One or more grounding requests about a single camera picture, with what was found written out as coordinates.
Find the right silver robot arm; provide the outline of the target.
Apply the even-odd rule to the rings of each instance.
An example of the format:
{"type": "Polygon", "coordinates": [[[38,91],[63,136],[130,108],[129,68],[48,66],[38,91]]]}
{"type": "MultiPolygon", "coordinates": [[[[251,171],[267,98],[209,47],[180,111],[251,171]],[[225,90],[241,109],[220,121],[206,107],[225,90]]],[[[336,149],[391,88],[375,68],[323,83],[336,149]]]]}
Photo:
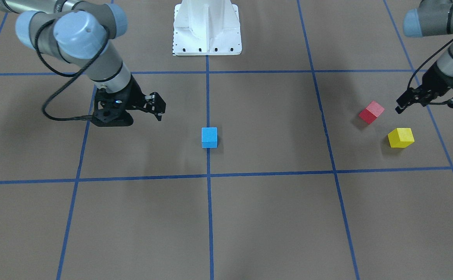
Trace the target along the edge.
{"type": "Polygon", "coordinates": [[[86,0],[0,0],[0,11],[17,14],[15,32],[24,46],[35,50],[54,74],[69,80],[42,105],[42,113],[57,122],[90,121],[95,126],[130,126],[129,110],[152,114],[158,121],[166,103],[153,92],[143,94],[112,44],[128,27],[125,11],[113,3],[86,0]],[[54,117],[48,104],[85,74],[95,85],[93,113],[54,117]]]}

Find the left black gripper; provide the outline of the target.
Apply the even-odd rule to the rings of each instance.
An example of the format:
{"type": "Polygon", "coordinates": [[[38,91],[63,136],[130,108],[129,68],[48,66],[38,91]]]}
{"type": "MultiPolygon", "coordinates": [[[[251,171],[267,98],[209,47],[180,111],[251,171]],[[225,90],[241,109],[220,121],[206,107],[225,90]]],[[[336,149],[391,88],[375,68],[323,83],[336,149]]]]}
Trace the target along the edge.
{"type": "Polygon", "coordinates": [[[446,75],[435,62],[423,75],[421,89],[407,89],[399,98],[395,111],[401,114],[411,105],[418,103],[425,105],[447,105],[453,109],[453,98],[443,102],[433,102],[434,99],[444,96],[453,90],[453,77],[446,75]]]}

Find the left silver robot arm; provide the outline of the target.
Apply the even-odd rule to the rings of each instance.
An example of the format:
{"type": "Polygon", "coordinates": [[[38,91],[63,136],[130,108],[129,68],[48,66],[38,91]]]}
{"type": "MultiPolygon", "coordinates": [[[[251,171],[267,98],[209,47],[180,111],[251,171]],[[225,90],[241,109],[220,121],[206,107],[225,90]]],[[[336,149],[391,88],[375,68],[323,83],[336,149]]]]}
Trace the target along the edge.
{"type": "MultiPolygon", "coordinates": [[[[416,9],[409,10],[403,20],[406,37],[432,37],[453,35],[453,0],[422,0],[416,9]]],[[[435,99],[453,90],[453,38],[442,46],[440,57],[422,76],[417,88],[410,85],[397,99],[396,112],[401,114],[407,107],[418,103],[422,106],[435,105],[435,99]]],[[[443,101],[453,109],[453,97],[443,101]]]]}

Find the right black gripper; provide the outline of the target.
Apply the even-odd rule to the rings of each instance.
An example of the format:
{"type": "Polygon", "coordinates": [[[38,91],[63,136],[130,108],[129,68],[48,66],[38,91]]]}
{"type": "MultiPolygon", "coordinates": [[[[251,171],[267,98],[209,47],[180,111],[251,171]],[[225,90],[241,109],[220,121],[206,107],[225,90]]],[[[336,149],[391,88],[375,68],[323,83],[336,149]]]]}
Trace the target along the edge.
{"type": "Polygon", "coordinates": [[[130,126],[134,119],[129,110],[141,110],[154,115],[157,121],[162,121],[166,112],[166,102],[158,92],[145,96],[134,76],[120,91],[109,93],[98,89],[94,97],[93,124],[95,126],[130,126]]]}

